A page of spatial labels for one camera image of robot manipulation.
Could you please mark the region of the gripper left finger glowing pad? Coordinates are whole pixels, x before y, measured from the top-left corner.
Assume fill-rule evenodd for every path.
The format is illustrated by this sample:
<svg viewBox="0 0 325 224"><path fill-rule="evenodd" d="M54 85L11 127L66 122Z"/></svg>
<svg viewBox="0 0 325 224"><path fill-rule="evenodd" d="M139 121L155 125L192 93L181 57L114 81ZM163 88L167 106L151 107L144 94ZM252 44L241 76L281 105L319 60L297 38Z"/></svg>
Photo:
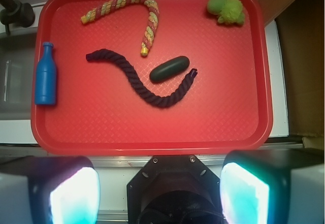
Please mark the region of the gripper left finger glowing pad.
<svg viewBox="0 0 325 224"><path fill-rule="evenodd" d="M85 156L1 157L1 223L96 223L99 205Z"/></svg>

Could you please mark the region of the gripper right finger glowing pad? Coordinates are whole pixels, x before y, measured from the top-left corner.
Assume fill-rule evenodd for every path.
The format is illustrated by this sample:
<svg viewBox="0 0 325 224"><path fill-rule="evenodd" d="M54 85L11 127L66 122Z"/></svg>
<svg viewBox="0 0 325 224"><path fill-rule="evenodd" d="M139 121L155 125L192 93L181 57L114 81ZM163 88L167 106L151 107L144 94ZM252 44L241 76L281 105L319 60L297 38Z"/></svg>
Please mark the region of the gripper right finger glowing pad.
<svg viewBox="0 0 325 224"><path fill-rule="evenodd" d="M234 150L220 199L228 223L324 223L324 151Z"/></svg>

